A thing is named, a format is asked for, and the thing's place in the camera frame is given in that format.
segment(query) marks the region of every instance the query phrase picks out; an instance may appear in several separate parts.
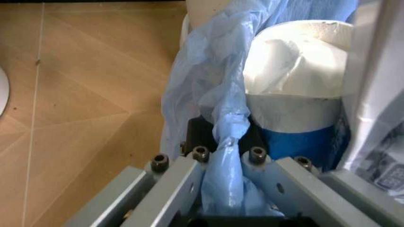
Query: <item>white object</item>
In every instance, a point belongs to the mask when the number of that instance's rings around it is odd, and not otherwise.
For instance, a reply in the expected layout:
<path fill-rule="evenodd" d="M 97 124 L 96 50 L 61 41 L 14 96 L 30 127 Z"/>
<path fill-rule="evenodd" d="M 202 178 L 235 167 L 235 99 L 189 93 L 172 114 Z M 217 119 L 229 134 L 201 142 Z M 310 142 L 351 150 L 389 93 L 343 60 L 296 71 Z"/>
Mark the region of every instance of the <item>white object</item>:
<path fill-rule="evenodd" d="M 186 0 L 186 9 L 192 28 L 208 22 L 213 15 L 224 9 L 231 0 Z"/>
<path fill-rule="evenodd" d="M 343 98 L 352 138 L 339 167 L 356 171 L 404 122 L 403 9 L 402 1 L 378 0 L 357 10 Z"/>
<path fill-rule="evenodd" d="M 260 127 L 301 133 L 335 124 L 351 30 L 343 22 L 307 20 L 258 34 L 243 75 L 247 104 Z"/>
<path fill-rule="evenodd" d="M 0 68 L 0 115 L 6 109 L 7 102 L 9 101 L 9 79 L 3 69 Z"/>

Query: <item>bolt hole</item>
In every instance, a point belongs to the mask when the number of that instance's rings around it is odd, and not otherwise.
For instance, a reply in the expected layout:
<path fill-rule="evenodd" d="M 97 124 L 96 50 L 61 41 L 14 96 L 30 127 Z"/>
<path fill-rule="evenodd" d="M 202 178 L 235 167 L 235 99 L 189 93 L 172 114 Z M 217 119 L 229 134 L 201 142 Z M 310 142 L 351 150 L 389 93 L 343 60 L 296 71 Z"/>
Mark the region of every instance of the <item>bolt hole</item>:
<path fill-rule="evenodd" d="M 283 188 L 282 184 L 277 183 L 276 188 L 278 188 L 279 193 L 282 193 L 282 194 L 285 193 L 285 189 Z"/>
<path fill-rule="evenodd" d="M 308 160 L 303 158 L 303 157 L 299 157 L 298 158 L 298 162 L 302 163 L 302 164 L 308 164 Z"/>
<path fill-rule="evenodd" d="M 259 148 L 254 148 L 254 149 L 253 149 L 253 152 L 260 155 L 260 154 L 263 153 L 263 150 L 262 150 L 262 149 L 259 149 Z"/>
<path fill-rule="evenodd" d="M 163 155 L 156 155 L 154 157 L 154 160 L 156 160 L 157 162 L 161 162 L 164 160 L 164 156 Z"/>
<path fill-rule="evenodd" d="M 193 183 L 192 183 L 191 187 L 189 187 L 189 193 L 193 193 L 193 191 L 194 191 L 194 186 L 193 186 Z"/>

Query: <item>hex socket screw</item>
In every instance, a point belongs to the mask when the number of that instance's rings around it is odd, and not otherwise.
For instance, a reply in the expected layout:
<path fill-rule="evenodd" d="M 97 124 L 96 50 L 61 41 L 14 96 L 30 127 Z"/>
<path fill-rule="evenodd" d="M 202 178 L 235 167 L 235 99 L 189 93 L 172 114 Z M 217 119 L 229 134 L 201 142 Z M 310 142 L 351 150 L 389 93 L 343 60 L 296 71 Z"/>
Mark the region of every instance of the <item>hex socket screw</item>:
<path fill-rule="evenodd" d="M 156 173 L 163 173 L 168 169 L 169 159 L 165 154 L 158 154 L 151 160 L 151 170 Z"/>
<path fill-rule="evenodd" d="M 196 146 L 192 149 L 192 158 L 198 162 L 208 162 L 209 161 L 209 150 L 205 146 Z"/>
<path fill-rule="evenodd" d="M 266 151 L 262 147 L 252 147 L 248 154 L 248 159 L 254 164 L 262 164 L 266 159 Z"/>

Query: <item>tile floor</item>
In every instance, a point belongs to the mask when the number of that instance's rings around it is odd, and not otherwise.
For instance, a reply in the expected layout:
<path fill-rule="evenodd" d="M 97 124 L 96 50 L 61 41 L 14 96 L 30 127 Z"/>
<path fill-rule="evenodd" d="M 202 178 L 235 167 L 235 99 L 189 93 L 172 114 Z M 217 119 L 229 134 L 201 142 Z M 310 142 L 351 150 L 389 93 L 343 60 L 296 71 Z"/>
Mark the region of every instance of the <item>tile floor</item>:
<path fill-rule="evenodd" d="M 159 148 L 184 2 L 0 4 L 0 226 L 62 225 Z"/>

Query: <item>screw head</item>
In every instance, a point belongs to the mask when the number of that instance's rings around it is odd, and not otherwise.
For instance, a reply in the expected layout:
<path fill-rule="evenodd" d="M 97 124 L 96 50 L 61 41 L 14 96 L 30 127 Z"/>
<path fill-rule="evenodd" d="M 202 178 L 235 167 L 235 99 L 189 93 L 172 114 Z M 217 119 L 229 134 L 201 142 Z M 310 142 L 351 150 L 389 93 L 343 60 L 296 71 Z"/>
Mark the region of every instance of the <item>screw head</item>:
<path fill-rule="evenodd" d="M 266 159 L 266 151 L 262 147 L 252 147 L 248 152 L 248 159 L 254 164 L 262 164 Z"/>
<path fill-rule="evenodd" d="M 151 170 L 156 173 L 163 173 L 168 169 L 169 159 L 165 154 L 158 154 L 151 160 Z"/>
<path fill-rule="evenodd" d="M 192 158 L 198 162 L 208 162 L 209 154 L 210 152 L 205 146 L 196 146 L 192 149 Z"/>
<path fill-rule="evenodd" d="M 299 163 L 302 167 L 304 167 L 306 170 L 311 171 L 311 168 L 313 167 L 313 164 L 311 163 L 310 159 L 304 156 L 296 156 L 294 157 L 294 160 Z"/>

